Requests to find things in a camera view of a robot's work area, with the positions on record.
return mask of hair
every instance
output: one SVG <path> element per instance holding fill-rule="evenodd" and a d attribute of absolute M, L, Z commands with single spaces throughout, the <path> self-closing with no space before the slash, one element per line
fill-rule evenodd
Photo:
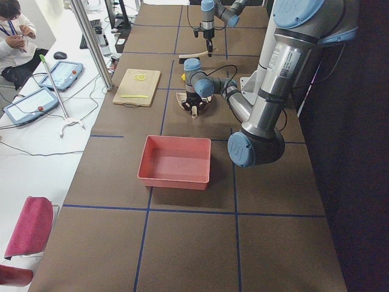
<path fill-rule="evenodd" d="M 15 19 L 20 13 L 18 0 L 0 0 L 0 16 L 7 19 Z"/>

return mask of lanyard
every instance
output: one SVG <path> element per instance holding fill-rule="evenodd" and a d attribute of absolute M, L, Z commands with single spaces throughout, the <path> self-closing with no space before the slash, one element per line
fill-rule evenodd
<path fill-rule="evenodd" d="M 12 33 L 12 35 L 17 35 L 17 33 L 16 33 L 16 30 L 15 30 L 15 27 L 13 26 L 13 23 L 12 23 L 12 21 L 11 20 L 8 20 L 8 25 L 10 26 L 10 28 L 11 28 L 11 33 Z M 10 33 L 4 28 L 4 26 L 2 26 L 1 24 L 0 24 L 0 30 L 2 31 L 2 32 L 4 32 L 6 35 L 10 35 Z"/>

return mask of brown table surface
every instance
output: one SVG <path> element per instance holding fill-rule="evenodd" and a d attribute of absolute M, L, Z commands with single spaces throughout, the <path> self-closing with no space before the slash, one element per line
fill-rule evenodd
<path fill-rule="evenodd" d="M 189 17 L 199 24 L 199 6 Z M 216 31 L 219 51 L 203 69 L 235 64 L 235 80 L 249 76 L 267 21 L 264 8 L 246 7 L 237 28 Z M 250 169 L 229 159 L 239 122 L 220 96 L 196 120 L 179 108 L 178 55 L 204 50 L 186 7 L 142 4 L 114 83 L 128 68 L 160 70 L 153 103 L 113 105 L 107 93 L 29 291 L 346 291 L 293 106 L 283 157 Z M 145 187 L 137 171 L 149 134 L 210 138 L 208 189 Z"/>

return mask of yellow ring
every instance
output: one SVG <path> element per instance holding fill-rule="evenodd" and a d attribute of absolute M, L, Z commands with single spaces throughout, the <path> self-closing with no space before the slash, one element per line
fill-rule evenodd
<path fill-rule="evenodd" d="M 146 80 L 146 75 L 142 74 L 142 73 L 137 73 L 133 76 L 133 79 L 135 79 L 137 81 L 144 81 L 144 80 Z"/>

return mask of pink chair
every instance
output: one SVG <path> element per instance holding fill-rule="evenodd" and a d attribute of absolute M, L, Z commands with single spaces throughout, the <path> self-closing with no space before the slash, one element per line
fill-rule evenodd
<path fill-rule="evenodd" d="M 30 269 L 0 265 L 0 285 L 24 287 L 31 283 L 32 277 Z"/>
<path fill-rule="evenodd" d="M 47 198 L 29 196 L 24 202 L 4 258 L 10 260 L 13 256 L 44 251 L 54 218 L 53 205 Z"/>

